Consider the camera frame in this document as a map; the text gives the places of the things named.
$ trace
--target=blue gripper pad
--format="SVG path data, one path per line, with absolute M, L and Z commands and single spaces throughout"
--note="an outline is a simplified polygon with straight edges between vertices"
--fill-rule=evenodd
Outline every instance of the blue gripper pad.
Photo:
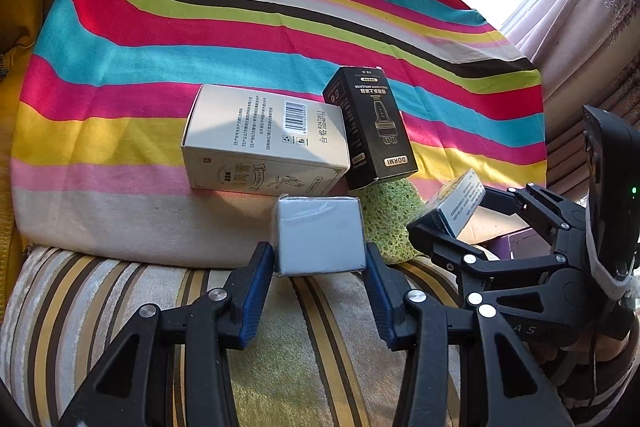
M 378 334 L 392 351 L 408 349 L 415 342 L 417 328 L 403 300 L 411 286 L 399 271 L 384 263 L 374 243 L 367 244 L 366 256 L 363 279 Z
M 231 304 L 218 322 L 225 347 L 244 349 L 254 338 L 271 283 L 273 263 L 273 248 L 261 241 L 249 264 L 230 273 L 224 287 L 231 295 Z

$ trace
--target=silver bolt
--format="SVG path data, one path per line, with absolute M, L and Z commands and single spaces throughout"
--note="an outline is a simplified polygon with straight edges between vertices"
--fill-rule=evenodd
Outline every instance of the silver bolt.
M 422 290 L 410 290 L 407 292 L 406 297 L 411 302 L 425 302 L 427 300 L 427 294 Z
M 213 288 L 207 295 L 209 296 L 209 299 L 217 302 L 226 299 L 227 293 L 224 288 Z
M 482 296 L 477 292 L 473 292 L 473 293 L 469 293 L 469 295 L 466 296 L 466 300 L 472 306 L 478 306 L 478 304 L 482 303 Z
M 138 313 L 141 317 L 145 317 L 148 319 L 149 317 L 153 317 L 156 314 L 156 307 L 153 304 L 145 304 L 138 310 Z
M 495 314 L 497 312 L 495 311 L 495 308 L 491 306 L 491 304 L 483 304 L 478 308 L 478 313 L 481 314 L 482 317 L 490 319 L 492 317 L 495 317 Z

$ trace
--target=curtain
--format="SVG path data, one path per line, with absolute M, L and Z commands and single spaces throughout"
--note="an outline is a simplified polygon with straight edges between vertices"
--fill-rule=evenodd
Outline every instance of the curtain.
M 559 194 L 587 192 L 582 104 L 639 124 L 636 13 L 635 0 L 538 0 L 506 33 L 542 74 L 547 184 Z

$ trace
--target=barcode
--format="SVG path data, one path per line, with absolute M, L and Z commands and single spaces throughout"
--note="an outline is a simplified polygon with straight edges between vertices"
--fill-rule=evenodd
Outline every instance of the barcode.
M 303 103 L 284 103 L 284 129 L 306 134 L 306 105 Z

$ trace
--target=striped upholstery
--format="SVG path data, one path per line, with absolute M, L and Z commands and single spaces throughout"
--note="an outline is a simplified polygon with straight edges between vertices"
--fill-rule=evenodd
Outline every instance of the striped upholstery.
M 540 75 L 460 0 L 55 0 L 15 125 L 21 233 L 128 261 L 243 264 L 271 199 L 190 189 L 179 144 L 198 84 L 317 100 L 339 64 L 385 70 L 423 197 L 468 168 L 497 187 L 544 183 Z
M 450 274 L 416 259 L 414 286 L 453 304 Z M 223 285 L 227 271 L 99 259 L 35 247 L 10 299 L 0 336 L 0 377 L 38 427 L 55 425 L 87 372 L 143 303 L 162 309 Z M 450 348 L 449 412 L 459 414 L 458 352 Z M 364 286 L 350 273 L 274 278 L 258 335 L 230 352 L 243 426 L 388 427 L 403 353 L 378 337 Z M 174 425 L 184 427 L 184 349 L 174 357 Z

